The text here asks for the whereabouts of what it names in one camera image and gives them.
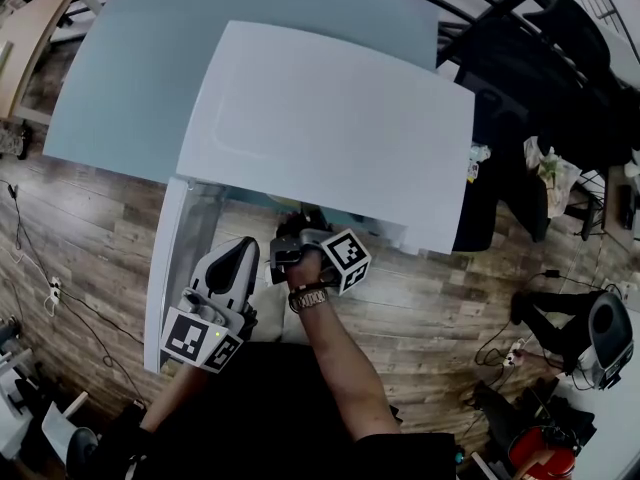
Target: black sleeve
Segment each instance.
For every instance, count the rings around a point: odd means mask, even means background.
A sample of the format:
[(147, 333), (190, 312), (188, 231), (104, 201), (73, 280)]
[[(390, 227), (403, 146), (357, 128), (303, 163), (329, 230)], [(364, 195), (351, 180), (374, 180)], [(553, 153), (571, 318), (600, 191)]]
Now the black sleeve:
[(455, 455), (453, 434), (379, 434), (356, 442), (353, 466), (376, 477), (455, 480)]

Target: white board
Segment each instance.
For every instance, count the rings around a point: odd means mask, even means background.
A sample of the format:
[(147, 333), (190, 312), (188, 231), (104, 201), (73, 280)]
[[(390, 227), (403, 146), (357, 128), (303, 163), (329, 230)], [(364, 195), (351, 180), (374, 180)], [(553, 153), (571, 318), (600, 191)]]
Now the white board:
[(394, 57), (231, 21), (177, 172), (416, 228), (412, 245), (449, 253), (473, 107), (471, 92)]

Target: light blue table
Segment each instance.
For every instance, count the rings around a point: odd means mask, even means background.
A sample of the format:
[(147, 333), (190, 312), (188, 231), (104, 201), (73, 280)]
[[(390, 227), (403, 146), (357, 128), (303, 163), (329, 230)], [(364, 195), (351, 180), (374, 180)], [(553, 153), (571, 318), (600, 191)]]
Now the light blue table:
[(351, 41), (434, 70), (424, 0), (109, 0), (58, 99), (44, 153), (166, 183), (231, 19)]

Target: black t-shirt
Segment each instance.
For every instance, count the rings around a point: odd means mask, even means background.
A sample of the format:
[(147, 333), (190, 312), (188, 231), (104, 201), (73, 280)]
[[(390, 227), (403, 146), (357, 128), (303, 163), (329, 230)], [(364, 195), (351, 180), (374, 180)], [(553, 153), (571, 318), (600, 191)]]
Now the black t-shirt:
[(246, 343), (202, 395), (160, 426), (134, 479), (353, 469), (453, 480), (454, 456), (450, 434), (375, 435), (353, 443), (311, 347)]

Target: white marker cube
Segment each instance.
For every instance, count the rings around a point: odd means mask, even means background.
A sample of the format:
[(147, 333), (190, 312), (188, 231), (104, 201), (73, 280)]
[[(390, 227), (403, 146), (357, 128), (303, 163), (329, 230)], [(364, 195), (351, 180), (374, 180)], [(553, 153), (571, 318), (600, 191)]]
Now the white marker cube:
[(243, 341), (226, 327), (207, 322), (197, 313), (170, 307), (160, 343), (162, 350), (180, 361), (218, 373)]
[(322, 248), (340, 274), (338, 295), (350, 290), (366, 277), (371, 255), (352, 230), (345, 229), (325, 240)]

